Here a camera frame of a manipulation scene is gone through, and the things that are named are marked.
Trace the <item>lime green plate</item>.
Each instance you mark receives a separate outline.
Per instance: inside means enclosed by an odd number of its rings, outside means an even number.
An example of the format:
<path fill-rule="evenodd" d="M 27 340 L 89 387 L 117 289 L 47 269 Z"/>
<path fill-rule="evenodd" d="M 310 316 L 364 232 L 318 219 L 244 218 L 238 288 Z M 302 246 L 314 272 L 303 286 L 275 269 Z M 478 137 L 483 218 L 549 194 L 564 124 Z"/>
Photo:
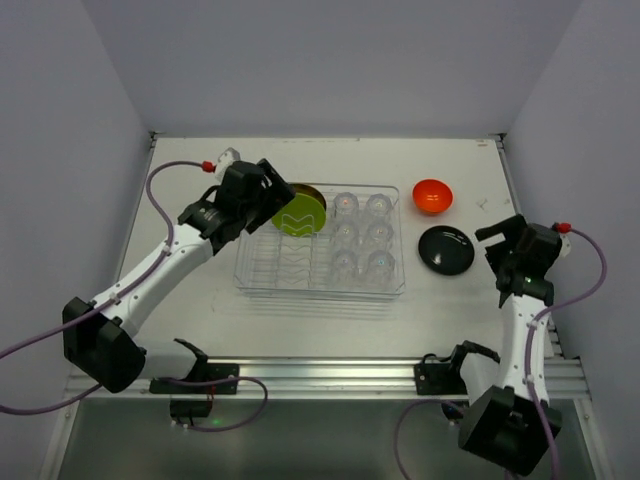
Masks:
<path fill-rule="evenodd" d="M 273 218 L 273 225 L 282 233 L 293 237 L 311 236 L 326 224 L 326 206 L 317 198 L 297 193 L 295 198 Z"/>

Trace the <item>black plate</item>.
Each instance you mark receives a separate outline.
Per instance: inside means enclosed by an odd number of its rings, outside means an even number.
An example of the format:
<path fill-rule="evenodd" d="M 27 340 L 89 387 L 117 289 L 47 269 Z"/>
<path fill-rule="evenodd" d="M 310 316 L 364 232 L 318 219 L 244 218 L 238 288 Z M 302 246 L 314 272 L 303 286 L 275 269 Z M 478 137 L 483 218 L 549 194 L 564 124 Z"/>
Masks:
<path fill-rule="evenodd" d="M 449 225 L 437 225 L 424 231 L 418 241 L 418 254 L 430 270 L 445 276 L 466 272 L 475 260 L 470 238 Z"/>

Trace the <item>orange plastic bowl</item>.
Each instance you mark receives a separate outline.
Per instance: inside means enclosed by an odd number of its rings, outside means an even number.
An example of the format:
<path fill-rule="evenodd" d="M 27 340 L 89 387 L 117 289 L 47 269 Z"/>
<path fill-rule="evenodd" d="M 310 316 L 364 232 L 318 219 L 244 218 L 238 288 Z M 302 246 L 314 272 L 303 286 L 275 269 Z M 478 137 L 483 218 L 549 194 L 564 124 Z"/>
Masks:
<path fill-rule="evenodd" d="M 446 212 L 454 202 L 451 188 L 437 179 L 423 179 L 412 189 L 414 205 L 425 214 L 439 215 Z"/>

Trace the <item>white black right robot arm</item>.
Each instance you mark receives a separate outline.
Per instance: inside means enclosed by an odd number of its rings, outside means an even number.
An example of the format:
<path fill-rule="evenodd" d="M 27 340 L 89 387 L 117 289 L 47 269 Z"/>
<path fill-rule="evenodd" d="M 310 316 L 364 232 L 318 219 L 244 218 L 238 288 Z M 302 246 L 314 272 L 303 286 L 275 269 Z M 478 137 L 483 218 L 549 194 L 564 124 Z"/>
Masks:
<path fill-rule="evenodd" d="M 545 383 L 545 340 L 555 289 L 546 280 L 562 240 L 550 228 L 514 215 L 480 228 L 479 241 L 502 235 L 486 247 L 496 277 L 503 341 L 498 354 L 471 342 L 462 344 L 453 369 L 464 383 L 469 406 L 458 445 L 511 474 L 530 475 L 562 427 L 550 407 Z"/>

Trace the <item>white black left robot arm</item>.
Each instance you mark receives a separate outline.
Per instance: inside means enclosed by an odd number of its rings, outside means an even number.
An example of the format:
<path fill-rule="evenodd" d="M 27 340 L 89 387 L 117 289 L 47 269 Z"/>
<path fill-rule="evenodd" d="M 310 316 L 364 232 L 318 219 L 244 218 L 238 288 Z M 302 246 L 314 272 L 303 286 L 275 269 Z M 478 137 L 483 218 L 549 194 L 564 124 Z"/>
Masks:
<path fill-rule="evenodd" d="M 253 233 L 295 197 L 295 190 L 265 159 L 201 164 L 218 175 L 177 220 L 166 238 L 127 276 L 90 301 L 72 299 L 63 309 L 63 353 L 111 393 L 138 379 L 190 388 L 212 381 L 207 355 L 183 339 L 154 349 L 135 337 L 150 314 L 191 272 L 242 232 Z"/>

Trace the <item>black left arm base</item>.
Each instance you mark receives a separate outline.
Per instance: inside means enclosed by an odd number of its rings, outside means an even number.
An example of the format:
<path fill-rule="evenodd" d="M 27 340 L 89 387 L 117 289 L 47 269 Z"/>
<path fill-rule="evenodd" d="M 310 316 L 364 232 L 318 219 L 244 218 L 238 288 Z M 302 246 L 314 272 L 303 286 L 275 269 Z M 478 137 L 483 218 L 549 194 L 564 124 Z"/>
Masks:
<path fill-rule="evenodd" d="M 170 395 L 171 419 L 194 426 L 212 412 L 216 396 L 237 393 L 239 373 L 240 366 L 236 363 L 207 363 L 184 379 L 185 385 L 154 379 L 149 392 Z"/>

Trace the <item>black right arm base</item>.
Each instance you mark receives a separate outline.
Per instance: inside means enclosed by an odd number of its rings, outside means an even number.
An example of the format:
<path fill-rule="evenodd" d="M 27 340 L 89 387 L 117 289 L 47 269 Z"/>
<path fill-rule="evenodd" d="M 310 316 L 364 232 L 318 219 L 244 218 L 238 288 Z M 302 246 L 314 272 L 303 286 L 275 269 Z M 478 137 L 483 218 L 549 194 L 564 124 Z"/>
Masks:
<path fill-rule="evenodd" d="M 418 396 L 461 396 L 467 394 L 453 355 L 425 354 L 413 366 L 413 378 Z"/>

